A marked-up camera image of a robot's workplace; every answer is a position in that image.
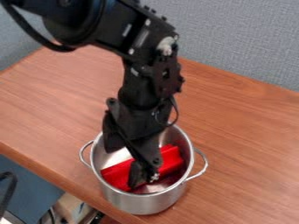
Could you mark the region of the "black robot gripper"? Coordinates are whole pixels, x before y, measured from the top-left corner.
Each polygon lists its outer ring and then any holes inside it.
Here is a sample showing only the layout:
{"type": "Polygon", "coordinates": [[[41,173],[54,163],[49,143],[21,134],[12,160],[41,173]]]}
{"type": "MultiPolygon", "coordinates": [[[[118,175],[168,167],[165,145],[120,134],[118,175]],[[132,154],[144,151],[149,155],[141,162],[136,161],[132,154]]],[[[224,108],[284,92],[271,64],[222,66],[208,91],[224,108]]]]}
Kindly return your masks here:
{"type": "Polygon", "coordinates": [[[126,185],[130,189],[160,178],[157,169],[162,158],[157,146],[157,137],[165,128],[176,123],[168,122],[172,110],[177,112],[172,97],[161,99],[149,109],[129,108],[116,98],[106,99],[106,111],[102,120],[102,139],[106,153],[126,147],[133,159],[129,165],[126,185]]]}

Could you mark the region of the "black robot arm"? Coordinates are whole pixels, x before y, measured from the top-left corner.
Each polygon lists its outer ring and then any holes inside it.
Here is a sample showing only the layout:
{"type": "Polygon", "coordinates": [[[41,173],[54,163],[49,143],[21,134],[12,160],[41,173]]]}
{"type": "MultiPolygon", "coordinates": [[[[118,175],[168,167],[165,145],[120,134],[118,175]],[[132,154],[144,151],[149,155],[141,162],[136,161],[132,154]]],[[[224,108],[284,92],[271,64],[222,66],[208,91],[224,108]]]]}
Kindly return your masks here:
{"type": "Polygon", "coordinates": [[[173,125],[173,95],[184,78],[177,61],[178,34],[166,18],[140,0],[0,0],[24,32],[48,49],[68,53],[96,46],[122,60],[117,97],[106,99],[104,149],[126,148],[134,161],[126,186],[154,181],[162,156],[158,135],[173,125]]]}

